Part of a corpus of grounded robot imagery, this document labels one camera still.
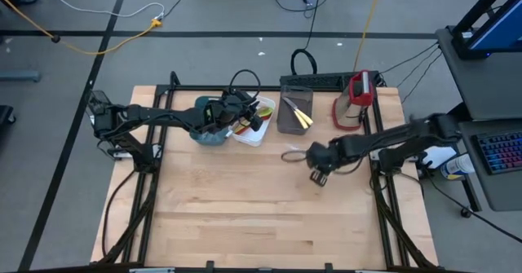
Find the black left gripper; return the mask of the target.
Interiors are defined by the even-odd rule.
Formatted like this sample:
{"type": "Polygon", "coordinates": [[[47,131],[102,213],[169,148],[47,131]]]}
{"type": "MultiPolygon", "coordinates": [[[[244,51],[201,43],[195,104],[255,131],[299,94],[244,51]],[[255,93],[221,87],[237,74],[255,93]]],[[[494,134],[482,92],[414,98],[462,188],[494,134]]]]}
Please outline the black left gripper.
{"type": "Polygon", "coordinates": [[[249,95],[229,95],[210,100],[203,108],[202,133],[216,133],[240,120],[249,110],[249,95]]]}

